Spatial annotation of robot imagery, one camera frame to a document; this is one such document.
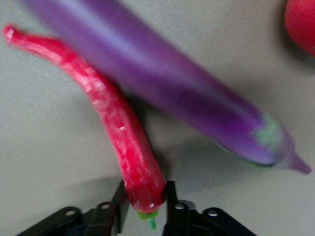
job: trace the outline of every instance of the plastic vegetable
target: plastic vegetable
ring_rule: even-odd
[[[294,142],[117,0],[21,0],[100,71],[248,161],[309,173]]]
[[[315,1],[289,0],[284,22],[293,41],[315,56]]]
[[[77,83],[115,148],[132,206],[141,213],[156,211],[165,200],[165,183],[146,134],[120,89],[58,39],[26,34],[10,25],[2,34],[9,45],[49,60]]]

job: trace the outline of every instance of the gray surface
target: gray surface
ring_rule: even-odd
[[[284,0],[125,0],[196,62],[277,117],[315,167],[315,62],[287,38]],[[0,26],[46,28],[16,1]],[[139,104],[166,179],[197,209],[221,207],[259,236],[313,236],[315,174],[262,170],[177,120]],[[79,88],[51,64],[0,41],[0,235],[13,236],[61,207],[109,200],[115,154]],[[130,211],[123,236],[150,233]]]

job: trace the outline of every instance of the red chili pepper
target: red chili pepper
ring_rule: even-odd
[[[6,42],[60,67],[84,91],[115,148],[132,206],[152,213],[165,200],[165,183],[147,136],[120,89],[59,39],[26,34],[7,25]]]

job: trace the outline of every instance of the red fruit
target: red fruit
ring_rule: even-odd
[[[293,41],[315,56],[315,0],[288,0],[284,23]]]

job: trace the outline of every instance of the purple eggplant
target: purple eggplant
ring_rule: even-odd
[[[117,0],[21,0],[101,72],[246,160],[310,167],[294,141],[262,113],[179,52]]]

